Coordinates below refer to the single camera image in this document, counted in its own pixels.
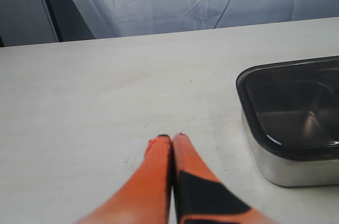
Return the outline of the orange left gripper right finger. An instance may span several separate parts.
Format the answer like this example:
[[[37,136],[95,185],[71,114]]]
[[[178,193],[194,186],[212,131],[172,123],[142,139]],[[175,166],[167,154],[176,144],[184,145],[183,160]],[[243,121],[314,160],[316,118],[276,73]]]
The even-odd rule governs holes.
[[[204,163],[190,138],[173,138],[178,223],[265,223],[265,215],[228,190]]]

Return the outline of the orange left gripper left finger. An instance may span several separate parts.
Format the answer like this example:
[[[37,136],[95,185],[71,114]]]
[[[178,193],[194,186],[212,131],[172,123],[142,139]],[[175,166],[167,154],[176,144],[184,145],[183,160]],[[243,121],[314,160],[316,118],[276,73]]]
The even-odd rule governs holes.
[[[171,164],[171,138],[151,139],[144,160],[120,190],[77,223],[168,223]]]

